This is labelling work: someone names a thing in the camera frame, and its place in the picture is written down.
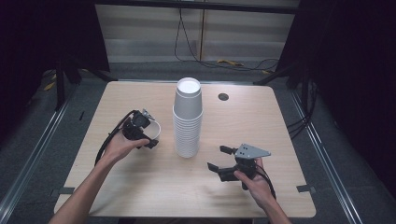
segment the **stack of cups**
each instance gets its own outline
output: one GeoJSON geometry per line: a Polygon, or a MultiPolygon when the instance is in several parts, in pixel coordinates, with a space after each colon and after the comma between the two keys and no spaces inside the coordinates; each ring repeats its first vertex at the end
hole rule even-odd
{"type": "Polygon", "coordinates": [[[202,108],[201,84],[192,77],[177,83],[173,107],[175,150],[184,158],[197,154],[204,110],[202,108]]]}

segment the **person's right hand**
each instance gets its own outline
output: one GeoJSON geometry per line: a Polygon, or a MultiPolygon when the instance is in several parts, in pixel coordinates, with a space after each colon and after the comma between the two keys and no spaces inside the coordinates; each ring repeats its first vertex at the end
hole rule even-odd
{"type": "MultiPolygon", "coordinates": [[[[256,164],[262,167],[262,158],[257,158],[256,164]]],[[[262,176],[256,175],[253,179],[249,179],[244,173],[240,171],[235,171],[233,174],[236,178],[246,184],[251,196],[260,208],[264,209],[266,203],[274,200],[270,187],[262,176]]]]}

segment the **hand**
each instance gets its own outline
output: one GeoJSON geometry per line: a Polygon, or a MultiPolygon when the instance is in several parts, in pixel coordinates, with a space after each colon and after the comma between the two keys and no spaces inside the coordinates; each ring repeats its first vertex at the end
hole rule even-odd
{"type": "MultiPolygon", "coordinates": [[[[256,159],[256,164],[262,167],[262,158],[256,159]]],[[[264,209],[264,206],[274,199],[267,181],[262,176],[256,175],[253,179],[249,179],[240,171],[235,171],[233,174],[246,184],[251,196],[260,208],[264,209]]]]}
{"type": "Polygon", "coordinates": [[[131,141],[122,134],[122,131],[118,131],[108,143],[102,159],[109,159],[115,163],[126,157],[135,147],[142,147],[148,143],[148,139],[131,141]]]}

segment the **black device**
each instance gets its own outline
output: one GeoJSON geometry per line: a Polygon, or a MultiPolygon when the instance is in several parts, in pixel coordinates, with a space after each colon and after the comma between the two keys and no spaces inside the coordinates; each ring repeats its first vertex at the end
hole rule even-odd
{"type": "Polygon", "coordinates": [[[114,137],[114,135],[120,130],[120,126],[122,125],[122,134],[129,140],[139,140],[143,138],[147,138],[149,143],[145,145],[145,147],[153,148],[157,146],[158,140],[151,139],[144,134],[144,129],[150,125],[150,120],[154,120],[154,117],[150,115],[150,113],[143,109],[143,112],[139,110],[133,110],[129,112],[125,117],[119,122],[119,124],[114,128],[113,132],[111,132],[105,142],[102,144],[101,148],[96,155],[95,165],[102,158],[103,152],[105,151],[106,146],[110,142],[110,140],[114,137]]]}
{"type": "MultiPolygon", "coordinates": [[[[239,148],[230,148],[226,146],[220,146],[220,151],[229,155],[235,155],[236,165],[228,168],[219,168],[218,166],[207,163],[207,168],[219,175],[221,182],[224,181],[238,181],[239,179],[233,174],[234,171],[239,170],[244,173],[248,178],[253,179],[256,175],[262,176],[268,183],[271,193],[276,199],[276,194],[271,180],[265,170],[256,164],[255,159],[259,157],[270,156],[269,151],[250,146],[248,144],[242,144],[239,148]]],[[[247,190],[248,187],[242,183],[242,189],[247,190]]]]}

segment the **light wood tabletop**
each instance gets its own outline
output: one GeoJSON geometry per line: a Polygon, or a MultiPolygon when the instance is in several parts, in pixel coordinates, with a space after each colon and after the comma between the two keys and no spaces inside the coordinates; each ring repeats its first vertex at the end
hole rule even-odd
{"type": "MultiPolygon", "coordinates": [[[[131,110],[147,111],[161,124],[154,149],[134,149],[108,175],[92,206],[96,217],[265,217],[241,182],[220,182],[207,162],[235,165],[219,146],[246,143],[271,152],[263,165],[288,217],[316,213],[274,92],[269,87],[202,84],[204,116],[200,149],[192,158],[175,152],[173,112],[176,83],[110,82],[93,116],[64,186],[76,188],[94,165],[98,149],[131,110]],[[227,101],[220,93],[229,95],[227,101]]],[[[69,195],[61,195],[57,211],[69,195]]]]}

